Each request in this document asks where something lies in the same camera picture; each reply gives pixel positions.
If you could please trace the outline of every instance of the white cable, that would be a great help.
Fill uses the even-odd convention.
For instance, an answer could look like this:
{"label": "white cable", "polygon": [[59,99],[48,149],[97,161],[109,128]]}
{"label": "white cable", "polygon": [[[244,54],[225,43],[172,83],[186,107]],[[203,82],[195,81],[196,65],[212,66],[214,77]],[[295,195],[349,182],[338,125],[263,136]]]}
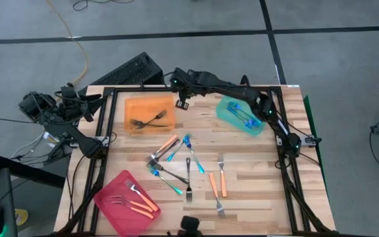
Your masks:
{"label": "white cable", "polygon": [[28,147],[29,145],[32,145],[33,143],[35,143],[36,141],[38,141],[43,135],[45,134],[45,132],[44,133],[42,133],[42,134],[40,134],[36,139],[34,139],[32,142],[30,142],[29,144],[26,144],[26,145],[24,145],[24,146],[22,146],[22,147],[20,147],[20,148],[18,148],[17,150],[16,150],[16,152],[14,152],[14,154],[13,155],[11,155],[11,158],[13,158],[21,149],[23,149],[23,148],[25,148],[25,147]]}

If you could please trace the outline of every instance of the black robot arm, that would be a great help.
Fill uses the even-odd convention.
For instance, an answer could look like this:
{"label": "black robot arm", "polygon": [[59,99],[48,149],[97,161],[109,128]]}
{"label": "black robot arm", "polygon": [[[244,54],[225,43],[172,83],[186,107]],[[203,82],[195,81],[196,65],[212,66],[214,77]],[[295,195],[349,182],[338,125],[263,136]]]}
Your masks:
{"label": "black robot arm", "polygon": [[[196,72],[189,70],[184,72],[180,68],[175,68],[170,77],[170,87],[172,92],[179,94],[179,100],[176,106],[181,109],[188,109],[186,99],[196,95],[205,96],[208,93],[220,93],[236,99],[245,101],[251,108],[252,113],[261,121],[267,122],[276,135],[282,140],[281,149],[286,157],[296,158],[299,156],[301,148],[301,140],[297,134],[291,133],[284,126],[278,116],[276,106],[269,96],[257,91],[255,88],[239,86],[230,82],[225,82],[217,78],[210,72]],[[290,180],[286,170],[283,172],[284,185],[292,193],[293,197],[299,203],[299,206],[304,210],[310,222],[318,232],[332,232],[325,227],[321,221],[312,212],[305,200],[298,194],[295,185]]]}

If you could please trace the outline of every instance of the wooden tabletop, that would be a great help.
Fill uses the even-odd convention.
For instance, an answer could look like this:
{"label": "wooden tabletop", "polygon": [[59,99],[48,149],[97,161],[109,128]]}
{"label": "wooden tabletop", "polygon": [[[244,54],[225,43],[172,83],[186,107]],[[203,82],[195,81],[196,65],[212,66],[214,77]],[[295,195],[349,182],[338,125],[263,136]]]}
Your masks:
{"label": "wooden tabletop", "polygon": [[[89,86],[88,94],[102,93],[103,88],[103,86]],[[300,88],[282,86],[282,92],[289,122],[310,134]],[[133,96],[170,94],[170,92],[120,92],[116,103],[113,132],[118,134],[118,138],[110,146],[105,185],[121,171],[128,170],[161,208],[161,216],[143,234],[165,235],[168,230],[176,234],[184,215],[200,219],[199,230],[203,234],[291,234],[281,174],[274,167],[278,156],[273,131],[267,125],[259,136],[252,137],[218,119],[215,107],[221,100],[221,95],[210,94],[206,97],[198,95],[188,100],[188,111],[175,109],[176,126],[171,132],[131,136],[123,130],[125,99]],[[102,134],[106,134],[110,104],[111,97],[107,103]],[[79,125],[80,131],[87,136],[94,136],[98,117],[99,112],[95,114],[93,122],[82,120]],[[149,174],[144,162],[144,159],[156,151],[172,134],[177,134],[182,139],[182,136],[188,132],[192,134],[191,143],[206,170],[205,174],[200,174],[195,163],[191,164],[192,203],[186,202],[185,194],[176,195],[162,180]],[[183,148],[185,149],[181,149],[171,162],[161,163],[164,168],[186,177],[185,158],[191,157],[191,154],[186,147]],[[315,148],[302,147],[301,152],[317,160]],[[225,219],[220,219],[217,215],[216,200],[209,182],[209,173],[212,172],[220,189],[219,155],[224,158],[228,189],[228,197],[219,197],[226,213]],[[68,168],[70,180],[81,156],[79,149],[73,151]],[[302,156],[297,160],[305,201],[324,225],[334,229],[320,167]],[[82,202],[88,167],[89,159],[84,159],[78,168],[74,187],[74,208]],[[185,184],[166,173],[164,177],[185,192]],[[293,202],[298,228],[302,230],[299,206]],[[61,229],[67,222],[69,204],[70,198],[65,184],[55,231]],[[92,211],[93,202],[88,208],[85,230],[89,230]],[[96,234],[116,234],[102,213],[99,213]]]}

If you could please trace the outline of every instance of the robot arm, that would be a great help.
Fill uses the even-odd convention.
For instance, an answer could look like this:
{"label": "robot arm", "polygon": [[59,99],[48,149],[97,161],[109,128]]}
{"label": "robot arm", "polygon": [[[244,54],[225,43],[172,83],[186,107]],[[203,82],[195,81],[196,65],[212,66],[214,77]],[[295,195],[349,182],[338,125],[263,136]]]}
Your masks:
{"label": "robot arm", "polygon": [[220,93],[247,102],[252,113],[259,120],[267,122],[276,135],[282,139],[284,153],[290,157],[299,156],[301,147],[299,136],[290,133],[283,125],[273,100],[256,89],[222,81],[210,72],[189,70],[187,73],[180,68],[176,68],[172,74],[170,87],[172,92],[179,94],[180,99],[176,102],[176,106],[184,110],[188,109],[186,99],[195,95],[205,96],[208,93]]}

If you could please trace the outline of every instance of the yellow object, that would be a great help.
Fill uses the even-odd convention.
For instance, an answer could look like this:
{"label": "yellow object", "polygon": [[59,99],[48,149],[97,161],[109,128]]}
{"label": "yellow object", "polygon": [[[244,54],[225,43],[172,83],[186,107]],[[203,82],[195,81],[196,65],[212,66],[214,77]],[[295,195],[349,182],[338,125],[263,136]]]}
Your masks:
{"label": "yellow object", "polygon": [[66,28],[66,30],[68,31],[68,35],[70,36],[70,39],[71,41],[73,41],[74,43],[77,44],[77,46],[81,49],[82,53],[84,54],[84,57],[86,58],[86,65],[83,69],[83,72],[76,78],[74,79],[71,83],[73,85],[76,85],[78,82],[80,82],[80,80],[83,78],[83,76],[86,74],[87,72],[87,69],[88,69],[88,66],[89,66],[89,56],[88,54],[86,53],[86,50],[84,50],[83,46],[78,43],[77,41],[74,40],[74,36],[72,36],[72,33],[70,31],[70,28],[68,27],[68,25],[66,24],[65,20],[63,19],[63,17],[61,16],[61,14],[59,14],[59,12],[56,10],[56,8],[53,6],[51,0],[46,0],[47,4],[56,12],[56,14],[58,15],[59,19],[64,23],[64,26]]}
{"label": "yellow object", "polygon": [[29,212],[25,209],[15,209],[16,212],[16,224],[17,226],[21,226],[24,224],[29,218]]}

